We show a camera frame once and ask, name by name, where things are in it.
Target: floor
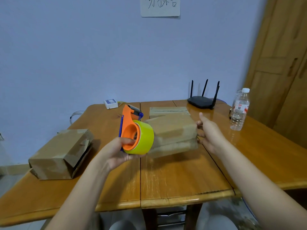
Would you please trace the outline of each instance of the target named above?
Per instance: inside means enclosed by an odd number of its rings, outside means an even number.
[[[23,175],[7,175],[0,177],[0,197],[8,191],[16,182],[18,182]],[[186,207],[176,208],[163,208],[157,209],[158,213],[167,211],[182,210]],[[202,205],[198,221],[197,230],[203,230],[208,218],[212,215],[224,215],[227,216],[237,226],[239,230],[247,229],[261,229],[257,221],[246,207],[241,198],[228,198],[217,201],[211,201]],[[131,221],[137,230],[145,230],[145,222],[141,209],[131,209],[115,212],[103,212],[100,213],[103,226],[105,230],[108,230],[110,226],[122,219]],[[159,224],[171,223],[180,220],[184,220],[185,216],[173,216],[173,217],[161,217],[158,219]],[[32,223],[15,225],[12,227],[0,228],[0,230],[40,230],[45,220],[36,221]],[[181,230],[183,226],[168,226],[160,227],[159,230]]]

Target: person's left hand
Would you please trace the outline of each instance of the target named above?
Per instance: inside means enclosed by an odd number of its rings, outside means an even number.
[[[127,154],[124,151],[121,151],[123,144],[134,144],[134,142],[134,139],[117,137],[104,146],[97,156],[102,156],[109,164],[110,170],[113,170],[125,161],[145,156],[145,154]]]

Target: small white device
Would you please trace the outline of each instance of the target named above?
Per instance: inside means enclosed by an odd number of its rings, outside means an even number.
[[[107,109],[118,108],[118,103],[114,99],[104,100]]]

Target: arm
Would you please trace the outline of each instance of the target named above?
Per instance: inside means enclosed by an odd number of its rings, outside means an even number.
[[[89,163],[46,230],[86,229],[109,172],[127,160],[140,157],[120,151],[122,144],[133,143],[132,139],[115,138],[103,147]]]
[[[216,154],[264,229],[305,229],[307,211],[254,166],[200,113],[202,143]]]

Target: router antenna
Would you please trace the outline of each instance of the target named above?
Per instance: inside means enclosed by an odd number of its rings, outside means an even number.
[[[205,89],[206,89],[207,83],[208,83],[208,79],[206,80],[206,84],[205,84],[205,87],[204,87],[204,90],[203,90],[203,94],[201,95],[202,97],[204,96],[204,93],[205,93]]]
[[[212,101],[212,107],[215,106],[216,97],[217,97],[217,92],[219,91],[219,88],[220,88],[219,84],[220,84],[220,81],[217,83],[216,92],[215,92],[215,95],[214,95],[214,98],[213,98],[213,101]]]
[[[192,97],[192,91],[193,91],[193,80],[192,80],[192,85],[191,85],[191,95],[190,95],[190,97]]]

